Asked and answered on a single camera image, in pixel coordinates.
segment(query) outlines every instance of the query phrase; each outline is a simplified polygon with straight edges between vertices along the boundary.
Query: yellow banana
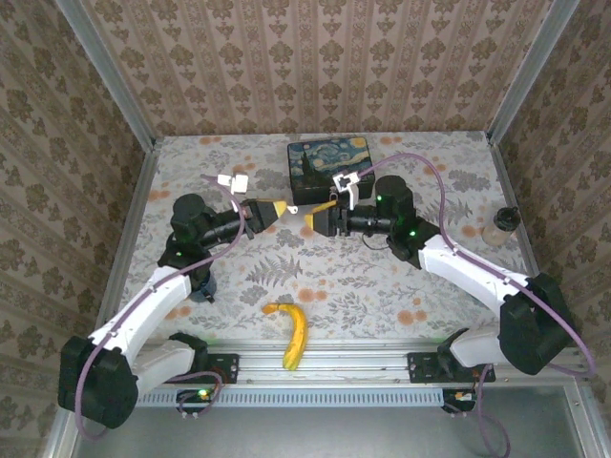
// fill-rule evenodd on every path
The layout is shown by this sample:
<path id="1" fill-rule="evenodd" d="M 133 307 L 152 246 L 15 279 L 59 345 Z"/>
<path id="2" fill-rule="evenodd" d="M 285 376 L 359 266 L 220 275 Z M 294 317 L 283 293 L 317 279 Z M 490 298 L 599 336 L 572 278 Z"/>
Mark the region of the yellow banana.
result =
<path id="1" fill-rule="evenodd" d="M 304 355 L 307 343 L 307 318 L 299 305 L 294 303 L 269 303 L 263 308 L 265 315 L 282 310 L 293 319 L 293 337 L 284 352 L 283 367 L 287 370 L 296 370 L 299 361 Z"/>

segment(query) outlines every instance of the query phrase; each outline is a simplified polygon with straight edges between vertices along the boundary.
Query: wallpaper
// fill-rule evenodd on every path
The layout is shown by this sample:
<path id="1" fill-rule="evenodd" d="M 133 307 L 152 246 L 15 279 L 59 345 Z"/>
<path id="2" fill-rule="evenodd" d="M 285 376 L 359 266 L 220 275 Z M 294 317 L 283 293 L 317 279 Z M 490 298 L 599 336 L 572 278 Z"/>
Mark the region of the wallpaper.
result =
<path id="1" fill-rule="evenodd" d="M 611 425 L 611 2 L 581 1 L 500 147 L 539 267 L 598 359 Z"/>
<path id="2" fill-rule="evenodd" d="M 53 2 L 0 1 L 0 456 L 45 444 L 143 153 Z"/>
<path id="3" fill-rule="evenodd" d="M 84 0 L 157 136 L 485 130 L 551 0 Z"/>

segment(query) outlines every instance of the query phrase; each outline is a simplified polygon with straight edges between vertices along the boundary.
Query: floral tablecloth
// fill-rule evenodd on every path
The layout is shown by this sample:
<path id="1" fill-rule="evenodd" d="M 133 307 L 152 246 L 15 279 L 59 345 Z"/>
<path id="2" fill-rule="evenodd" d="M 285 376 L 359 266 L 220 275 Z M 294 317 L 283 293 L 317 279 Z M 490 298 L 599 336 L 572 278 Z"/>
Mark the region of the floral tablecloth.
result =
<path id="1" fill-rule="evenodd" d="M 525 271 L 517 240 L 486 245 L 480 229 L 504 205 L 495 166 L 481 132 L 363 134 L 373 162 L 399 152 L 427 157 L 447 190 L 446 223 L 452 237 L 479 255 Z M 178 136 L 163 140 L 158 169 L 140 226 L 123 294 L 125 304 L 149 278 L 171 228 L 172 204 L 199 193 L 217 211 L 229 202 L 200 178 L 248 173 L 248 198 L 291 201 L 286 145 L 322 135 Z M 401 175 L 425 219 L 437 222 L 439 190 L 421 163 L 392 163 L 376 171 Z M 213 264 L 216 301 L 186 300 L 170 312 L 154 338 L 183 331 L 207 340 L 278 340 L 291 333 L 282 314 L 264 315 L 268 302 L 296 302 L 308 316 L 310 339 L 443 338 L 494 316 L 474 298 L 424 271 L 400 262 L 390 250 L 372 251 L 360 237 L 327 239 L 313 234 L 303 215 L 288 212 L 253 240 L 244 237 Z M 384 246 L 384 238 L 368 239 Z"/>

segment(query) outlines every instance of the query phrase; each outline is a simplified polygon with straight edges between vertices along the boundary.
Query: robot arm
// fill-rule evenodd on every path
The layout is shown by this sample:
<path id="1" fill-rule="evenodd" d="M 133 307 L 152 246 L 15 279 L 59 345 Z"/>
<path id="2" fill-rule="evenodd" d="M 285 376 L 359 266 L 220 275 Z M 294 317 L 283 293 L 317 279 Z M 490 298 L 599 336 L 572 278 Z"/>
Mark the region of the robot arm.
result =
<path id="1" fill-rule="evenodd" d="M 287 208 L 284 201 L 245 200 L 239 212 L 245 216 L 245 233 L 250 239 L 273 224 Z M 174 230 L 165 251 L 145 286 L 110 321 L 89 338 L 71 337 L 62 347 L 58 403 L 74 411 L 76 386 L 85 363 L 94 351 L 97 356 L 85 378 L 82 413 L 110 428 L 122 425 L 134 409 L 137 397 L 172 377 L 203 370 L 207 358 L 204 342 L 190 336 L 172 336 L 160 348 L 138 356 L 144 343 L 163 318 L 190 295 L 214 300 L 215 285 L 210 263 L 181 269 L 210 257 L 210 249 L 233 240 L 240 228 L 240 215 L 228 210 L 216 213 L 195 194 L 174 204 Z M 159 285 L 159 281 L 174 277 Z M 138 306 L 130 313 L 132 305 Z"/>
<path id="2" fill-rule="evenodd" d="M 388 176 L 376 181 L 375 206 L 355 204 L 354 196 L 358 194 L 349 191 L 356 188 L 354 179 L 338 177 L 335 183 L 348 197 L 321 205 L 305 216 L 311 229 L 327 237 L 349 236 L 352 232 L 386 235 L 396 258 L 454 283 L 498 317 L 498 323 L 462 329 L 440 345 L 449 353 L 444 358 L 451 359 L 454 366 L 509 362 L 522 372 L 535 375 L 571 342 L 564 329 L 508 283 L 511 279 L 525 286 L 574 327 L 558 285 L 549 276 L 527 278 L 454 244 L 462 253 L 504 274 L 502 280 L 457 256 L 439 228 L 416 215 L 412 192 L 401 177 Z"/>

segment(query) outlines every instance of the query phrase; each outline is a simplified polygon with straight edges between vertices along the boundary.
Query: glass jar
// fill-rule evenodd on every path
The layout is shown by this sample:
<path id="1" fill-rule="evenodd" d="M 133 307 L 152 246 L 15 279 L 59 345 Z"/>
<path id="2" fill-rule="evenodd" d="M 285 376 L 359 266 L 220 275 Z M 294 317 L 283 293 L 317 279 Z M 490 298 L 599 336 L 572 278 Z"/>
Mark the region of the glass jar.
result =
<path id="1" fill-rule="evenodd" d="M 509 239 L 520 223 L 521 217 L 517 207 L 503 207 L 484 227 L 481 237 L 491 246 L 500 246 Z"/>

